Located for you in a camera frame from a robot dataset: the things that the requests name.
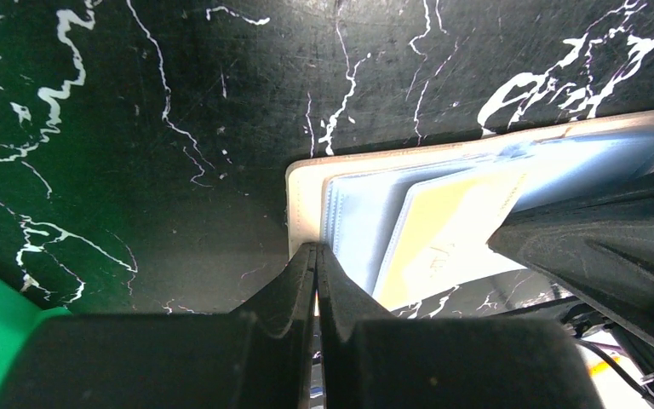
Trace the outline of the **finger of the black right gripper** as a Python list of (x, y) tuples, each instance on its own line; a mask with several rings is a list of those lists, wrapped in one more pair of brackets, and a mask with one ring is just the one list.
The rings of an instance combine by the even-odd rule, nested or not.
[(488, 246), (654, 348), (654, 172), (509, 216)]

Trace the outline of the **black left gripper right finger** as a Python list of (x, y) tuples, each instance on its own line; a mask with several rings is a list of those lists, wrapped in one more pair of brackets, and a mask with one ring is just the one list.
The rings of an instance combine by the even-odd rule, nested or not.
[(400, 319), (316, 249), (328, 408), (599, 408), (577, 347), (550, 320)]

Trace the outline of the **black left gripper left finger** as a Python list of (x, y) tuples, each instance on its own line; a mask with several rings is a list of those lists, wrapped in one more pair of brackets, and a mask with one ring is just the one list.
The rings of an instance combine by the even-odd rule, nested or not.
[(223, 314), (73, 314), (43, 321), (0, 408), (306, 408), (316, 245)]

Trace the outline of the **yellow and white credit card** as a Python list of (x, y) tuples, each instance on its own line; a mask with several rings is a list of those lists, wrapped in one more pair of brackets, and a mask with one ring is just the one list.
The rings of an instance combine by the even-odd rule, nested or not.
[(372, 296), (394, 310), (517, 267), (487, 247), (520, 198), (521, 168), (465, 170), (410, 187)]

